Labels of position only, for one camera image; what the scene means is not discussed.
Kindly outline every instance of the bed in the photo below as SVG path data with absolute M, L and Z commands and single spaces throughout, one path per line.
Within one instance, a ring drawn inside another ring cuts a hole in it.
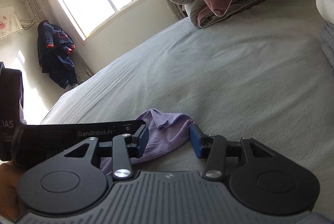
M 267 0 L 205 29 L 188 18 L 66 92 L 42 124 L 187 113 L 204 133 L 253 137 L 319 179 L 314 211 L 334 218 L 334 77 L 315 0 Z M 138 170 L 199 170 L 190 143 Z

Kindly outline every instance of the hanging jacket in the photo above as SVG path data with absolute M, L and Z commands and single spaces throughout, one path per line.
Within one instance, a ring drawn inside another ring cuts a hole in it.
M 38 25 L 38 60 L 43 73 L 65 89 L 77 84 L 70 58 L 75 45 L 72 38 L 58 25 L 43 21 Z

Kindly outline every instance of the wall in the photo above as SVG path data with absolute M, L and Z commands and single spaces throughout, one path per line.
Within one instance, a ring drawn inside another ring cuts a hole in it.
M 164 0 L 145 0 L 88 37 L 85 44 L 57 0 L 47 0 L 59 23 L 76 42 L 76 50 L 93 73 L 175 22 Z
M 20 19 L 30 18 L 23 3 L 0 4 L 0 8 L 8 6 L 14 7 Z M 24 118 L 28 124 L 39 124 L 64 90 L 55 84 L 48 74 L 41 72 L 37 56 L 37 25 L 0 40 L 0 61 L 4 62 L 6 68 L 22 71 Z

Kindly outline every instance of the metal screw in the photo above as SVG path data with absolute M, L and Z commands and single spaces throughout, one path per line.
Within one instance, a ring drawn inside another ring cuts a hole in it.
M 205 175 L 210 179 L 218 179 L 223 174 L 219 170 L 209 170 L 205 173 Z
M 131 171 L 128 170 L 128 169 L 117 169 L 115 172 L 114 172 L 114 175 L 118 178 L 126 178 L 126 177 L 129 177 L 131 175 Z

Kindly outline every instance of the hand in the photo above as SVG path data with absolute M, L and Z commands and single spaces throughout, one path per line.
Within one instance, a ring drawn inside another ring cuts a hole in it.
M 19 217 L 16 185 L 24 171 L 11 162 L 0 165 L 0 215 L 11 221 Z

